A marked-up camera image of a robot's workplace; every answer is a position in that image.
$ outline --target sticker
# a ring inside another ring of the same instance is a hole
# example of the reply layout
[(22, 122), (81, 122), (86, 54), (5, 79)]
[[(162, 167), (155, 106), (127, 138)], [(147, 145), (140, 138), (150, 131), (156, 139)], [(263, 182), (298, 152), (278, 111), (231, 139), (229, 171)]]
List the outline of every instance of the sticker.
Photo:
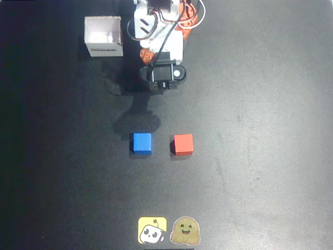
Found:
[(167, 220), (163, 217), (141, 217), (138, 227), (138, 241), (140, 244), (152, 243), (164, 240), (167, 231)]
[(181, 245), (194, 246), (200, 244), (199, 224), (191, 217), (181, 217), (173, 225), (170, 241)]

